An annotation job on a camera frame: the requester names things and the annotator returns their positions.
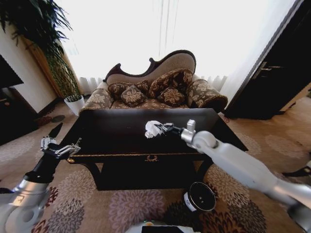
television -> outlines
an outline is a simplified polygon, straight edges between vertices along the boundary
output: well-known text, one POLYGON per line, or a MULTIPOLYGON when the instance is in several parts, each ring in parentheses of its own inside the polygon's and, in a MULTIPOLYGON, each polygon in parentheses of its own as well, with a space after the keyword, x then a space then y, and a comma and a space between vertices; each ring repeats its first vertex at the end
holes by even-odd
POLYGON ((24 83, 0 54, 0 88, 24 83))

round black container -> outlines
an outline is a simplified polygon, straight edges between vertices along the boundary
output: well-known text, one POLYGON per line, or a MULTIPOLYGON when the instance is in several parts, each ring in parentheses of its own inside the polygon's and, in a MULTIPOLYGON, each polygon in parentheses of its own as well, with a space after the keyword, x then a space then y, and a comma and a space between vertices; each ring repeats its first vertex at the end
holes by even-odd
POLYGON ((184 202, 192 211, 211 211, 215 208, 216 198, 213 191, 202 182, 194 182, 187 193, 184 202))

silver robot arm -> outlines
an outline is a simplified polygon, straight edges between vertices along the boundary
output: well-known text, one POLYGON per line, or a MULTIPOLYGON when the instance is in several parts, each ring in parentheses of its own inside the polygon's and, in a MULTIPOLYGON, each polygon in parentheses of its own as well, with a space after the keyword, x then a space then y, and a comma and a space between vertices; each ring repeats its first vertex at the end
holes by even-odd
POLYGON ((20 184, 12 191, 1 189, 0 233, 30 233, 41 219, 50 196, 47 187, 53 180, 56 167, 60 160, 80 150, 79 141, 65 147, 56 144, 55 137, 61 126, 58 125, 41 140, 44 154, 35 168, 24 175, 20 184))
POLYGON ((243 185, 266 194, 286 204, 290 217, 306 232, 311 233, 311 187, 289 183, 277 178, 261 161, 239 148, 223 143, 207 131, 195 131, 195 121, 189 120, 187 128, 177 128, 171 123, 149 121, 146 136, 153 137, 172 132, 178 134, 188 146, 208 155, 222 170, 243 185))

black door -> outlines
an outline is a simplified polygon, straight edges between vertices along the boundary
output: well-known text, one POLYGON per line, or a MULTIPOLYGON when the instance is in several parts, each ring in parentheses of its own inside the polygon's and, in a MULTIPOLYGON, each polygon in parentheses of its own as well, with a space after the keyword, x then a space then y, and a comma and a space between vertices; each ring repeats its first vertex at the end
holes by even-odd
POLYGON ((310 82, 311 1, 307 0, 234 97, 226 116, 270 119, 310 82))

sofa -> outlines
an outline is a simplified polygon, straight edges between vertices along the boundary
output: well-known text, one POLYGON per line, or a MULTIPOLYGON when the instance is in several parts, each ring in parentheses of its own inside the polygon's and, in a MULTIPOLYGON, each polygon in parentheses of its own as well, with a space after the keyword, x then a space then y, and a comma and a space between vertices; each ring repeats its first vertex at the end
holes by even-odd
POLYGON ((149 61, 149 68, 139 75, 124 72, 121 64, 114 66, 80 113, 126 108, 213 108, 218 113, 227 105, 226 96, 194 74, 196 60, 190 51, 177 50, 149 61))

